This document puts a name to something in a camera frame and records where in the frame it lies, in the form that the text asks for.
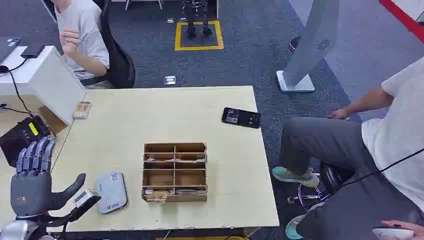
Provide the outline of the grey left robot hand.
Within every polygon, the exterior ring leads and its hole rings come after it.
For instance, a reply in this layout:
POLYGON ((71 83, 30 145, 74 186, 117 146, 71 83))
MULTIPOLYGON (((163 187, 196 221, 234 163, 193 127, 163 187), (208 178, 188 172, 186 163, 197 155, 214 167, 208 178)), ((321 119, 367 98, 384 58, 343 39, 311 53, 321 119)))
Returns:
POLYGON ((21 149, 16 173, 11 178, 10 204, 17 218, 29 218, 60 210, 84 185, 86 174, 61 192, 52 191, 52 155, 55 139, 43 137, 21 149))

